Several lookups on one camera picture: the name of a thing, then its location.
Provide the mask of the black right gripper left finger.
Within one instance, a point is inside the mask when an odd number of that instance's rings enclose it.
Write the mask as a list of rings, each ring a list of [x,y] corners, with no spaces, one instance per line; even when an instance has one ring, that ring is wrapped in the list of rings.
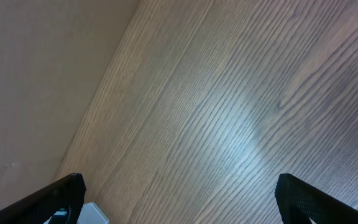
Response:
[[[0,210],[0,223],[76,223],[85,193],[83,176],[69,174]]]

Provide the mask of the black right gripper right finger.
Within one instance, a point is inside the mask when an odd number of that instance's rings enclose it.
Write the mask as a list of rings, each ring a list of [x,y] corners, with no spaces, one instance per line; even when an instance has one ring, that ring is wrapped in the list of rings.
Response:
[[[275,198],[284,224],[358,223],[358,211],[294,175],[280,174]]]

